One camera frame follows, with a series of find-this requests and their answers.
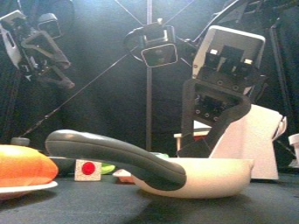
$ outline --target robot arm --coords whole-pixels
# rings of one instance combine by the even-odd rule
[[[39,81],[54,82],[60,88],[74,88],[75,84],[60,70],[71,66],[66,55],[48,32],[35,30],[19,10],[0,17],[0,31],[11,61],[24,76],[34,75]],[[55,72],[59,79],[50,78],[50,72]]]
[[[230,124],[250,111],[250,91],[265,80],[258,72],[265,37],[213,26],[183,86],[180,157],[206,158]],[[193,138],[194,121],[211,126],[205,139]]]

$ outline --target wooden block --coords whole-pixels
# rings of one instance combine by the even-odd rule
[[[102,172],[102,163],[76,159],[75,180],[99,181]]]

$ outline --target black table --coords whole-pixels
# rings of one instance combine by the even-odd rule
[[[253,182],[223,199],[174,199],[122,184],[111,175],[99,182],[56,178],[59,185],[0,202],[0,223],[299,223],[299,175]]]

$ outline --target toy food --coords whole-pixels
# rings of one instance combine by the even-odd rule
[[[58,173],[56,164],[38,150],[0,145],[0,187],[44,185]]]

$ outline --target black curtain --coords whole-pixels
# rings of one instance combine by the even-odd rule
[[[122,57],[126,55],[124,36],[147,24],[147,1],[72,2],[74,9],[67,0],[40,1],[36,17],[52,12],[60,20],[66,34],[56,43],[72,63],[63,72],[76,87],[63,90],[23,77],[10,135],[3,142],[20,136],[95,80],[27,135],[31,146],[44,151],[50,133],[72,129],[114,137],[144,148],[146,65],[132,57]],[[175,27],[179,38],[195,39],[226,1],[152,2],[152,20],[162,18]],[[32,12],[34,3],[22,1],[24,13]],[[174,134],[180,132],[183,82],[191,77],[193,69],[182,60],[154,69],[152,151],[171,156],[176,151]]]

